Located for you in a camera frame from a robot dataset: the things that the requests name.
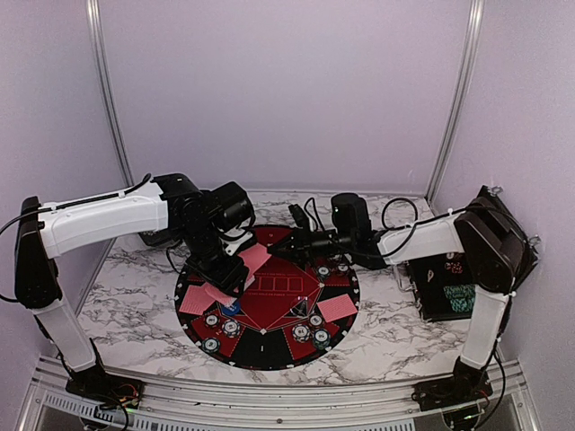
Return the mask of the red playing card deck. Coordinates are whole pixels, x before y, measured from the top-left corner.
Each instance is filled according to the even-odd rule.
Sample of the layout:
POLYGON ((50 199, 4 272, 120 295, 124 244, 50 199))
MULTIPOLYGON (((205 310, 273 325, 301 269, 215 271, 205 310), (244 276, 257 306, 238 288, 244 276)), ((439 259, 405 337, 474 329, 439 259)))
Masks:
POLYGON ((254 274, 250 274, 250 275, 246 278, 242 290, 245 291, 245 290, 254 282, 254 280, 255 280, 255 275, 254 275, 254 274))

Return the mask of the blue small blind button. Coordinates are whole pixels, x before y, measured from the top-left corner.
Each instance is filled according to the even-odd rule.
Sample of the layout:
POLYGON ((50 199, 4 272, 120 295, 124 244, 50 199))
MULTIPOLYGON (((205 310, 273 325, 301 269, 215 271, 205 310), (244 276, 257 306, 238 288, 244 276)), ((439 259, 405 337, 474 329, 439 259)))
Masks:
POLYGON ((221 313, 225 316, 235 316, 242 312, 241 305, 239 303, 233 303, 229 307, 223 306, 221 313))

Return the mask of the single red playing card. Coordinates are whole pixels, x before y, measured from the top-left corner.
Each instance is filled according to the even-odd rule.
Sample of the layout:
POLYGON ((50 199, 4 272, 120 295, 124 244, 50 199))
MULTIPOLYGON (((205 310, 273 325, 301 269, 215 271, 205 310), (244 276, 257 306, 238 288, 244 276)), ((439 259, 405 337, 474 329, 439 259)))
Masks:
POLYGON ((214 287, 205 284, 189 286, 178 311, 191 315, 202 315, 214 302, 214 287))

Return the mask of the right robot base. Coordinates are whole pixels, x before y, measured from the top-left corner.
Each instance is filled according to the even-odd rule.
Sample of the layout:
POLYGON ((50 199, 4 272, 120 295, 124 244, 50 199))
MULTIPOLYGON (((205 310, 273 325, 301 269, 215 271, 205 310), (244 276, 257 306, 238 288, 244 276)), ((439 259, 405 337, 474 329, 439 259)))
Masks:
POLYGON ((421 411, 442 409, 444 422, 451 429, 471 428, 479 423, 493 394, 488 378, 481 373, 453 374, 414 385, 411 399, 421 411))

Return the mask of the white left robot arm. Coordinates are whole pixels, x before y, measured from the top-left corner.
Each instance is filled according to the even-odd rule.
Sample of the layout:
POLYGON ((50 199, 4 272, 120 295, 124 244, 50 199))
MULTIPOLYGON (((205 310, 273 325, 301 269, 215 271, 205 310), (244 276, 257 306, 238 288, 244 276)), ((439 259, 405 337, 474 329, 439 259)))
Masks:
POLYGON ((76 200, 26 198, 14 219, 14 299, 79 373, 80 387, 96 400, 107 399, 113 380, 99 368, 97 349, 75 312, 107 245, 126 235, 165 233, 187 246, 188 268, 225 295, 240 296, 249 269, 239 253, 252 235, 237 230, 254 217, 237 183, 201 190, 180 173, 147 174, 130 188, 76 200))

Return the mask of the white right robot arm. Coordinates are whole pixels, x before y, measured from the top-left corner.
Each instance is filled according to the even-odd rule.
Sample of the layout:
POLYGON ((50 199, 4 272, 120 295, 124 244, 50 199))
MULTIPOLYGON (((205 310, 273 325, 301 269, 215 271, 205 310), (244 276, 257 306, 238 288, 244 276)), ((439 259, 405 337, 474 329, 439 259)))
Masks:
POLYGON ((408 263, 417 286, 438 290, 445 301, 458 285, 475 289, 471 323, 445 394, 463 402, 480 387, 474 369, 485 367, 503 331, 512 295, 532 270, 536 255, 525 232, 502 201, 482 188, 467 206, 403 226, 372 226, 367 202, 356 193, 332 197, 332 227, 292 205, 296 228, 269 246, 269 253, 294 263, 347 255, 369 269, 408 263))

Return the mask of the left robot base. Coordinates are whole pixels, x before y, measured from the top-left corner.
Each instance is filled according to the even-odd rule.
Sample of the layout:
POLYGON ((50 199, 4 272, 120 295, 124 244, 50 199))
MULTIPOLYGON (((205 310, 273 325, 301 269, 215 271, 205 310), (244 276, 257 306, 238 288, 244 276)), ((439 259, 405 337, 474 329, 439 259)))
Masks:
POLYGON ((109 374, 99 365, 81 372, 68 371, 66 390, 104 404, 105 408, 135 408, 141 401, 142 381, 109 374))

